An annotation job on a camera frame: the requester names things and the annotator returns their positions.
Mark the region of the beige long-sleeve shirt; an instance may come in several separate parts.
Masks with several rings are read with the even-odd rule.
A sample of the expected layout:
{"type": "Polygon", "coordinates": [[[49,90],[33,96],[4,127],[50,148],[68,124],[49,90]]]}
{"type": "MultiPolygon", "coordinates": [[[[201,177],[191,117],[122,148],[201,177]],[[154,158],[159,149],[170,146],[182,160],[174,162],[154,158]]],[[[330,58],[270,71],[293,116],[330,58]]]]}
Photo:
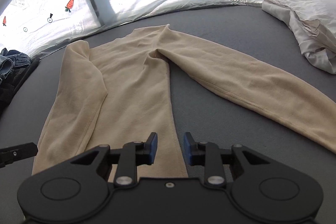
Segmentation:
{"type": "Polygon", "coordinates": [[[98,145],[121,148],[156,132],[155,162],[141,166],[138,175],[186,177],[171,107],[169,62],[216,95],[335,151],[335,102],[325,94],[244,53],[155,26],[94,48],[84,40],[66,47],[33,173],[98,145]]]}

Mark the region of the black garment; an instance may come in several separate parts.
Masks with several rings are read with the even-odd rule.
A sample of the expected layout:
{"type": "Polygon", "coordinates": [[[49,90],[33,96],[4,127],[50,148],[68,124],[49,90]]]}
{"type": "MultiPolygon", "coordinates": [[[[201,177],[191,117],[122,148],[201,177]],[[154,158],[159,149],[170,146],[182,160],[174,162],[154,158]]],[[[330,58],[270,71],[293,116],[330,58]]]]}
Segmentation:
{"type": "Polygon", "coordinates": [[[33,62],[24,67],[14,69],[9,77],[1,83],[1,114],[10,105],[15,94],[38,67],[40,59],[33,59],[33,62]]]}

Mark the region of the blue denim garment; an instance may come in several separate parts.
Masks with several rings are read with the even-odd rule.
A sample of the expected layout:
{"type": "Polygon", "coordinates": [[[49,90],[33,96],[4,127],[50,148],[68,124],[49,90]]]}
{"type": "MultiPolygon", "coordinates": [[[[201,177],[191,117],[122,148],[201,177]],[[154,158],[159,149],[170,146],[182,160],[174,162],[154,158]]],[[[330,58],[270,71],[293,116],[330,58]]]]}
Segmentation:
{"type": "Polygon", "coordinates": [[[8,51],[6,48],[1,50],[1,80],[14,70],[28,67],[31,64],[30,57],[17,50],[8,51]]]}

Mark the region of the white folded garment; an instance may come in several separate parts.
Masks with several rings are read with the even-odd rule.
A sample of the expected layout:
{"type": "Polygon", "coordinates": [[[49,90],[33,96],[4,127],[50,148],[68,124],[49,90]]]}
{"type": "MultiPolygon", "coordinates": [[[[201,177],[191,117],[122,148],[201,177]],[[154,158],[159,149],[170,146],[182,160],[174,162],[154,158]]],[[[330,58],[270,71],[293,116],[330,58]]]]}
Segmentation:
{"type": "Polygon", "coordinates": [[[310,65],[335,75],[335,7],[321,0],[262,0],[261,8],[288,26],[310,65]]]}

